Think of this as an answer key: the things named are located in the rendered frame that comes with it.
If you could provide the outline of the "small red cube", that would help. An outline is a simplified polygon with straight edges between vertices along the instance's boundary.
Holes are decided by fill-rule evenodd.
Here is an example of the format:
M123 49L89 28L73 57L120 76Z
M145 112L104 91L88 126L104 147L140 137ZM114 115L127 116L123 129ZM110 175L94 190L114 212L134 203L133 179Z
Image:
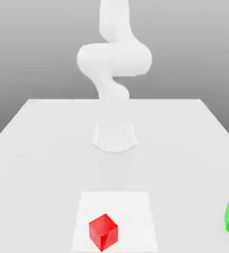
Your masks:
M118 242L118 225L108 214L103 214L88 224L89 238L103 252Z

